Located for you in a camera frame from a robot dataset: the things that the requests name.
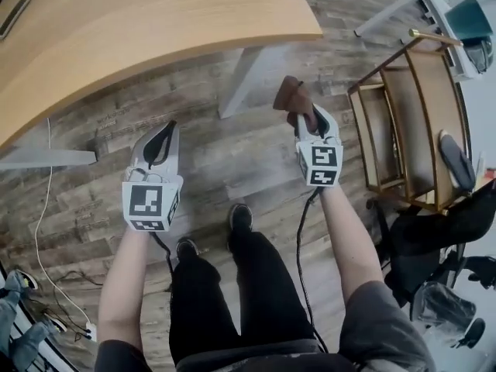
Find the white side table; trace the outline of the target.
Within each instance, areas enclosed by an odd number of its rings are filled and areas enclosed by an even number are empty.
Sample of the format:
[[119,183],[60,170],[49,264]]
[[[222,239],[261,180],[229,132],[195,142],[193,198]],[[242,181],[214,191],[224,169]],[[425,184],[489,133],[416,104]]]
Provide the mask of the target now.
[[[362,36],[365,33],[377,28],[383,22],[390,19],[396,12],[399,12],[404,7],[412,5],[416,2],[424,2],[428,9],[428,14],[434,19],[435,24],[440,29],[441,34],[455,39],[456,35],[449,24],[446,13],[451,9],[450,5],[445,0],[397,0],[390,4],[382,11],[368,19],[364,24],[357,27],[354,32],[357,36]],[[451,74],[455,82],[469,81],[473,79],[481,79],[480,74],[474,64],[470,61],[465,49],[461,46],[455,46],[451,53],[453,66]]]

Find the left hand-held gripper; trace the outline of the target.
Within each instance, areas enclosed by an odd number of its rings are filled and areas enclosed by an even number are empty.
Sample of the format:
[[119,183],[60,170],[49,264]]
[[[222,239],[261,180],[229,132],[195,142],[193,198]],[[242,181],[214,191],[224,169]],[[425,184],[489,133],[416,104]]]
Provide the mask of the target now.
[[179,206],[183,178],[178,173],[176,121],[153,127],[138,139],[122,183],[122,211],[135,231],[168,232]]

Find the black helmet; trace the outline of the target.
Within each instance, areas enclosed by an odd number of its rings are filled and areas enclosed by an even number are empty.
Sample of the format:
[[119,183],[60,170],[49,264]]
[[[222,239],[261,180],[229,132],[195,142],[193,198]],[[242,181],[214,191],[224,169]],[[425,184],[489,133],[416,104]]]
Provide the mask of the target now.
[[494,62],[494,48],[489,36],[465,39],[463,48],[480,74],[487,72]]

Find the black smartphone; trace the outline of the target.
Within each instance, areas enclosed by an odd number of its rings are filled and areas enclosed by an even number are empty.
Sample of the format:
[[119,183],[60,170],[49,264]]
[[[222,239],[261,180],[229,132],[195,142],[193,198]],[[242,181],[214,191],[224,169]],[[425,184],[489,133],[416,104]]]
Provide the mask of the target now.
[[0,6],[0,40],[4,40],[32,0],[8,0]]

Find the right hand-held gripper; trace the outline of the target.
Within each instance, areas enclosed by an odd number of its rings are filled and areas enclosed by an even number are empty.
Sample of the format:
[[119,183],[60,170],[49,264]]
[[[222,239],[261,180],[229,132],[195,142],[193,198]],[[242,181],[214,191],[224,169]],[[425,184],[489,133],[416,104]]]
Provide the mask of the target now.
[[[337,144],[340,143],[339,126],[321,106],[313,105],[313,112],[317,120],[317,127],[313,130],[308,128],[304,115],[297,115],[298,164],[308,186],[331,188],[338,184],[343,165],[343,146]],[[330,139],[337,143],[319,141]]]

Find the person's right forearm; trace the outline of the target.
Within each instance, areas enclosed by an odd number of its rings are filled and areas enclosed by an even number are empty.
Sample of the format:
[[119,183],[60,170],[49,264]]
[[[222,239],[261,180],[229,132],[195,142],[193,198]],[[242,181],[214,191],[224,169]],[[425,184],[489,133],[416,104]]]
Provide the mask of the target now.
[[384,280],[381,265],[369,232],[342,188],[324,188],[320,200],[339,270],[343,300],[348,304],[362,285]]

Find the black slipper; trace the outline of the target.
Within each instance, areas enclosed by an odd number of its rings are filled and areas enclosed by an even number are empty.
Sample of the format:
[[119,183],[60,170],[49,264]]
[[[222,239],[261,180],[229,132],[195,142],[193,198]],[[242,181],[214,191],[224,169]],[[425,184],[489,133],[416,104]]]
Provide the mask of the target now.
[[439,134],[438,148],[452,186],[461,191],[472,191],[476,184],[473,165],[455,139],[444,129]]

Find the person's left forearm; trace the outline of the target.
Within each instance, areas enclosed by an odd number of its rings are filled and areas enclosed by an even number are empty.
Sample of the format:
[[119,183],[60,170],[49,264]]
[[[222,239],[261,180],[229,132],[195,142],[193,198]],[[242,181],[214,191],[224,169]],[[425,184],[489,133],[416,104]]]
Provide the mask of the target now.
[[140,316],[150,234],[127,228],[102,287],[98,341],[120,340],[142,349]]

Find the black office chair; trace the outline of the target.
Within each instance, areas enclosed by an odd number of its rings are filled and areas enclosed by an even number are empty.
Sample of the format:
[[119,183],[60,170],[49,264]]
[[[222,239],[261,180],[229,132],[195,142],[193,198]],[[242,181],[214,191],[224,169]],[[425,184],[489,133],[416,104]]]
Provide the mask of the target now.
[[440,261],[442,249],[463,246],[487,234],[496,216],[496,178],[455,204],[446,215],[420,215],[421,209],[412,205],[388,225],[377,199],[368,200],[367,208],[377,214],[381,241],[376,251],[381,263],[390,261],[385,283],[400,306],[412,301],[426,281],[447,284],[450,271],[468,269],[470,281],[486,289],[496,288],[496,257],[465,257],[454,251]]

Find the person's black shoe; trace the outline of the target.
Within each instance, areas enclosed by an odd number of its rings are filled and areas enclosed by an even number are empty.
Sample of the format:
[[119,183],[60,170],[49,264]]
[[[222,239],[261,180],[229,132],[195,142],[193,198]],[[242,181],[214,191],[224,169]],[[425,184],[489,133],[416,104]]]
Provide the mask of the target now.
[[231,232],[253,230],[253,213],[248,205],[235,204],[228,215],[229,228]]
[[198,256],[198,248],[193,239],[183,237],[176,245],[177,260],[183,261]]

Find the person's right black shoe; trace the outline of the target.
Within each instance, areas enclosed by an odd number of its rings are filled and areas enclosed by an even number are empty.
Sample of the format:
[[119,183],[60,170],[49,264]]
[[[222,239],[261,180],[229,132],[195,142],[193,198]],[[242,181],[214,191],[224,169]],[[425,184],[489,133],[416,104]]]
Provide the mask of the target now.
[[248,205],[235,204],[228,215],[229,228],[231,232],[253,230],[253,213]]

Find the gold-framed rattan shelf cart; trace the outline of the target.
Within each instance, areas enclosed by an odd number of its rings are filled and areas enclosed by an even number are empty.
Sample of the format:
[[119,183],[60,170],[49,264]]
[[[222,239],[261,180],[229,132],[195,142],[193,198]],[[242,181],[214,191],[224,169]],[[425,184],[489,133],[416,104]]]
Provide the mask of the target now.
[[463,192],[451,181],[442,134],[468,155],[469,129],[447,50],[461,41],[409,31],[411,40],[348,90],[369,190],[447,215]]

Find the brown cloth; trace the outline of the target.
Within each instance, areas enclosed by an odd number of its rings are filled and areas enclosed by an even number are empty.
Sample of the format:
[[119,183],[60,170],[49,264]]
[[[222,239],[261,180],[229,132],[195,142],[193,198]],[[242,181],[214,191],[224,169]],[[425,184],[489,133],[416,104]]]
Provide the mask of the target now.
[[273,109],[285,111],[287,121],[293,127],[298,124],[298,115],[303,115],[307,128],[316,128],[315,113],[310,94],[302,81],[287,75],[276,94]]

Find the person's dark grey t-shirt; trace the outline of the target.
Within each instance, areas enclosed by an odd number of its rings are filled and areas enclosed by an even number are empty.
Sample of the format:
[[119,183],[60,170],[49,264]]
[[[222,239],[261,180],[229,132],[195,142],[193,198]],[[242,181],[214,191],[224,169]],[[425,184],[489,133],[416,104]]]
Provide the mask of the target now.
[[379,281],[361,285],[346,303],[338,353],[313,339],[185,357],[176,372],[436,372],[418,330]]

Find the wooden table with white legs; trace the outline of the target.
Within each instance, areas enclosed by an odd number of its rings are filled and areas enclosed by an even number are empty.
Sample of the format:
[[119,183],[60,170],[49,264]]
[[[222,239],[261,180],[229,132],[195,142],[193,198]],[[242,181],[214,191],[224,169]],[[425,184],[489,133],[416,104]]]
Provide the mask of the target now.
[[16,141],[115,83],[239,49],[219,104],[228,118],[287,43],[321,37],[306,0],[32,0],[0,40],[0,171],[93,164],[90,151]]

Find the teal bin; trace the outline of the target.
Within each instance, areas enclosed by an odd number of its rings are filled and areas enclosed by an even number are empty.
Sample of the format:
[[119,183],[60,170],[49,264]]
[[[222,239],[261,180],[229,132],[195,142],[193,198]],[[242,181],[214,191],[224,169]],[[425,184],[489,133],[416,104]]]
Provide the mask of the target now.
[[496,33],[496,0],[463,0],[445,14],[458,40]]

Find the plastic-wrapped black chair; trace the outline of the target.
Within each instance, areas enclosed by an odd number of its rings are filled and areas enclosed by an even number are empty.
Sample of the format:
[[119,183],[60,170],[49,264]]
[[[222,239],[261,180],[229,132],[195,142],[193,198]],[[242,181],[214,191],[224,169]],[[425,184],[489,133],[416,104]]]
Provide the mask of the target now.
[[476,316],[477,306],[446,285],[429,281],[415,293],[410,319],[426,333],[450,348],[474,348],[482,338],[486,322]]

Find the person's left black shoe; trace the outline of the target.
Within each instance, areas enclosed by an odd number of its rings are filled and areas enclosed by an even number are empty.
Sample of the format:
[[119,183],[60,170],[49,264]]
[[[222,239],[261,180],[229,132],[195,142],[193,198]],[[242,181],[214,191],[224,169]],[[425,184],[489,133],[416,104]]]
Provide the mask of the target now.
[[183,237],[176,245],[177,260],[183,261],[198,256],[198,248],[193,239]]

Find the person's black trousers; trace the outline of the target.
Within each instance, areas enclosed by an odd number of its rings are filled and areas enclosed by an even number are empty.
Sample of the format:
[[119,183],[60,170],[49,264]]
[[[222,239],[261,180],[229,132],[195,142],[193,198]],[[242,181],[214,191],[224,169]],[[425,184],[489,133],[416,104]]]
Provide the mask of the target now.
[[258,353],[317,350],[312,325],[276,248],[250,229],[234,229],[228,244],[237,267],[241,329],[234,326],[218,271],[195,252],[180,256],[170,300],[174,364],[205,353],[233,357],[249,348]]

